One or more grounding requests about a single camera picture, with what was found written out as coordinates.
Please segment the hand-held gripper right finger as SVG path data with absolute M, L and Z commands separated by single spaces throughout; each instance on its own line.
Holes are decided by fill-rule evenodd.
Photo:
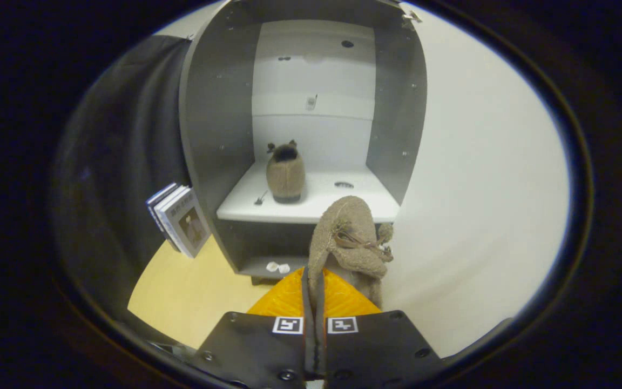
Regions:
M 408 388 L 439 374 L 444 362 L 404 312 L 382 312 L 340 276 L 322 273 L 326 388 Z

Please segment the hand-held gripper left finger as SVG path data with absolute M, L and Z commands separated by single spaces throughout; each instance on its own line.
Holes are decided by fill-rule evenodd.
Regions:
M 305 388 L 309 344 L 306 269 L 280 280 L 247 313 L 226 312 L 192 365 L 239 388 Z

